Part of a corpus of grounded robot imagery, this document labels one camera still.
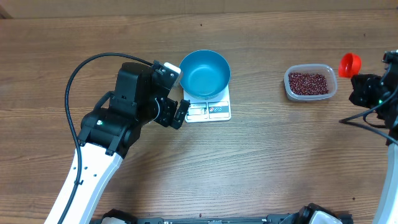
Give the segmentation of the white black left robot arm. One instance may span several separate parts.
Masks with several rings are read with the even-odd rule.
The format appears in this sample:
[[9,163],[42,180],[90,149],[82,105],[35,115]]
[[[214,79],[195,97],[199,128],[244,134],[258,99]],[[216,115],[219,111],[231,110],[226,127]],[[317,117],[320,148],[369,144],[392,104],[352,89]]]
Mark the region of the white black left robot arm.
[[182,76],[171,63],[125,62],[116,86],[81,121],[67,179],[46,223],[89,223],[106,185],[119,169],[142,127],[151,122],[179,129],[189,102],[168,98]]

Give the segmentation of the red scoop blue handle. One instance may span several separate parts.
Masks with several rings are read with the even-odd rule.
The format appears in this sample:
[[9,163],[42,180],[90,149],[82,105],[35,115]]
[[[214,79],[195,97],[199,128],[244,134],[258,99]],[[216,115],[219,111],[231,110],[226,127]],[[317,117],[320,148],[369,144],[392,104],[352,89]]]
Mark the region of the red scoop blue handle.
[[361,66],[362,60],[359,55],[347,53],[340,60],[338,76],[341,78],[352,78],[359,74]]

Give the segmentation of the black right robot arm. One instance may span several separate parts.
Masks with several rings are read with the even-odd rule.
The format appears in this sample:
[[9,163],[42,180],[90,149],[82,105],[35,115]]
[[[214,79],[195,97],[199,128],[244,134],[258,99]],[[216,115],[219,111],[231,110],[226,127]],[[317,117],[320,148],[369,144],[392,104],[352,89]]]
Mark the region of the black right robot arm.
[[[385,52],[382,62],[386,64],[382,76],[358,74],[351,78],[353,92],[349,100],[356,106],[367,108],[360,114],[341,120],[372,131],[386,139],[387,172],[382,194],[373,223],[397,223],[397,51]],[[351,120],[376,113],[383,125],[353,123]]]

